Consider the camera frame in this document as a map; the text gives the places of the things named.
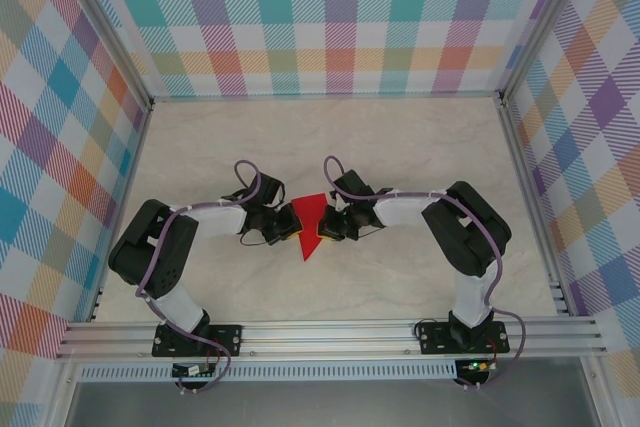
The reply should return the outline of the red square paper sheet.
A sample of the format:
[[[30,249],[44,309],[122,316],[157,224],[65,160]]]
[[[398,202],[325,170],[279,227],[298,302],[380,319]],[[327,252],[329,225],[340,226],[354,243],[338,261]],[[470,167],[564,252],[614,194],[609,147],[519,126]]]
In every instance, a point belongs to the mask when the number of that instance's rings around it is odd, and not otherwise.
[[[292,206],[301,223],[298,234],[302,258],[307,261],[322,242],[318,225],[328,205],[326,194],[318,193],[292,200]]]

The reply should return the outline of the aluminium frame floor rail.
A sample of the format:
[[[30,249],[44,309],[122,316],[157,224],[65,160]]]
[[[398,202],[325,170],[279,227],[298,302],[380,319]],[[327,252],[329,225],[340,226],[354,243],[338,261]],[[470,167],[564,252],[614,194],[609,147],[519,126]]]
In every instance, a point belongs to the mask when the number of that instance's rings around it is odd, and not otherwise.
[[[499,91],[468,90],[456,92],[418,92],[418,93],[338,93],[338,94],[277,94],[277,95],[233,95],[233,96],[194,96],[170,97],[156,96],[154,105],[169,103],[196,102],[245,102],[245,101],[302,101],[302,100],[351,100],[351,99],[467,99],[467,98],[499,98]]]
[[[565,279],[561,271],[555,244],[547,230],[544,221],[542,205],[537,196],[534,178],[528,169],[524,148],[516,132],[507,103],[500,97],[495,98],[498,119],[506,140],[506,144],[514,164],[516,177],[522,193],[533,235],[541,255],[542,265],[546,271],[549,288],[556,305],[556,311],[561,316],[575,314],[573,301],[566,293]]]
[[[129,169],[126,177],[126,183],[124,185],[123,195],[120,200],[120,203],[118,204],[118,209],[116,210],[116,217],[114,219],[114,225],[113,225],[111,237],[109,238],[109,244],[107,246],[105,258],[96,273],[94,282],[91,286],[91,289],[89,290],[88,303],[84,308],[82,315],[80,317],[80,320],[83,322],[92,322],[95,319],[95,312],[99,307],[99,298],[101,297],[104,291],[104,286],[105,286],[106,279],[109,272],[109,267],[108,267],[109,253],[111,252],[111,250],[113,249],[113,247],[115,246],[119,238],[120,228],[122,226],[123,219],[125,216],[126,206],[127,206],[130,193],[134,184],[136,171],[140,162],[141,154],[146,141],[146,137],[147,137],[150,123],[151,123],[151,117],[153,115],[154,108],[155,108],[155,100],[152,99],[150,101],[150,105],[145,110],[139,139],[136,144],[134,156],[132,157],[131,163],[129,165]]]

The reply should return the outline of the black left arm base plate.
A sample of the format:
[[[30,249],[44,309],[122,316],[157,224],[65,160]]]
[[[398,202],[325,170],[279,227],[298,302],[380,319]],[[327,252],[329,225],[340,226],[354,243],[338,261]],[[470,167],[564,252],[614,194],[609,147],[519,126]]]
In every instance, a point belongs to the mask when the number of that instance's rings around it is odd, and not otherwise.
[[[240,353],[242,341],[241,325],[215,325],[203,327],[197,336],[208,339],[223,346],[232,357]],[[206,342],[196,341],[188,336],[176,332],[167,325],[156,328],[151,356],[156,358],[168,357],[207,357],[216,356],[215,349]]]

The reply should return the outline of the grey metal panel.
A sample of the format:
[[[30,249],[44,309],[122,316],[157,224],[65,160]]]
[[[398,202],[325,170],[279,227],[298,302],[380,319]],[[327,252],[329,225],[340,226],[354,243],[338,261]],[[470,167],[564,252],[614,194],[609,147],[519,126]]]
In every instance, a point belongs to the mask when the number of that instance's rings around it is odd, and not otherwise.
[[[165,384],[83,383],[65,427],[600,427],[576,392],[465,392],[420,381],[229,382],[202,395]]]

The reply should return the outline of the wide aluminium mounting rail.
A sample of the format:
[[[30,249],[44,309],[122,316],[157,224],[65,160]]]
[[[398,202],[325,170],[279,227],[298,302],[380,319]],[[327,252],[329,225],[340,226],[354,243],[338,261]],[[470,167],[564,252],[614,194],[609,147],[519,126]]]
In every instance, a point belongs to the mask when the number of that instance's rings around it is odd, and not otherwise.
[[[590,317],[500,319],[509,342],[507,358],[520,342],[524,357],[603,356],[605,341]],[[66,362],[150,361],[155,322],[72,323],[56,359]],[[243,324],[238,361],[248,360],[382,360],[420,357],[433,342],[414,320],[257,321]]]

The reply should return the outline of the aluminium frame leg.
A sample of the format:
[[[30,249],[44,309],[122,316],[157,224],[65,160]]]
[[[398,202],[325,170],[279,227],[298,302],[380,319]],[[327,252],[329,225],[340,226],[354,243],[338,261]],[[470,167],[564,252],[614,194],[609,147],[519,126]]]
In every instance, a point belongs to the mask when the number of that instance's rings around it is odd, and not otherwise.
[[[583,356],[580,361],[600,427],[618,427],[614,403],[599,358]]]
[[[77,378],[78,367],[75,363],[60,365],[42,427],[65,427],[76,390]]]

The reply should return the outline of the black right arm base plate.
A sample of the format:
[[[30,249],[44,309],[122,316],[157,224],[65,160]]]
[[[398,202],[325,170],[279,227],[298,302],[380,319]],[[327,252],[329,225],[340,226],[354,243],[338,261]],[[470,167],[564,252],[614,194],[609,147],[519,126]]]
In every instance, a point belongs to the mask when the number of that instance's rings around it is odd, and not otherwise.
[[[505,324],[490,321],[469,329],[450,322],[421,322],[415,333],[423,355],[433,354],[503,354],[510,352]]]

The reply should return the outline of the small black circuit board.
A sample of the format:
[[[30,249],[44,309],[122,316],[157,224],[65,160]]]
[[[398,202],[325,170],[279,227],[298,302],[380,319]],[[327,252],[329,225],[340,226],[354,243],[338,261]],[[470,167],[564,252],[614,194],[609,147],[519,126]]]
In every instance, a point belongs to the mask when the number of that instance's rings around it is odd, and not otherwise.
[[[214,364],[206,363],[174,363],[171,369],[172,378],[211,378],[216,372]]]

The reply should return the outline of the aluminium frame post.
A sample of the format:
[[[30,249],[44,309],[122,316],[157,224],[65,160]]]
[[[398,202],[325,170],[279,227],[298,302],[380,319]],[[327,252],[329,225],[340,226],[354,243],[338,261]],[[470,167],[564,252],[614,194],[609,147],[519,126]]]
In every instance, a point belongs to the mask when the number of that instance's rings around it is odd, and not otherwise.
[[[146,112],[151,112],[154,106],[152,96],[149,94],[131,57],[118,37],[116,29],[104,10],[102,3],[100,0],[78,0],[78,2],[97,35],[103,41],[114,64],[118,67],[127,86],[133,92],[134,97],[144,106]]]
[[[504,109],[509,105],[509,101],[524,82],[535,57],[538,55],[547,36],[553,30],[568,1],[547,0],[540,9],[540,16],[533,25],[528,41],[524,44],[522,52],[509,73],[504,86],[498,90],[499,109]]]

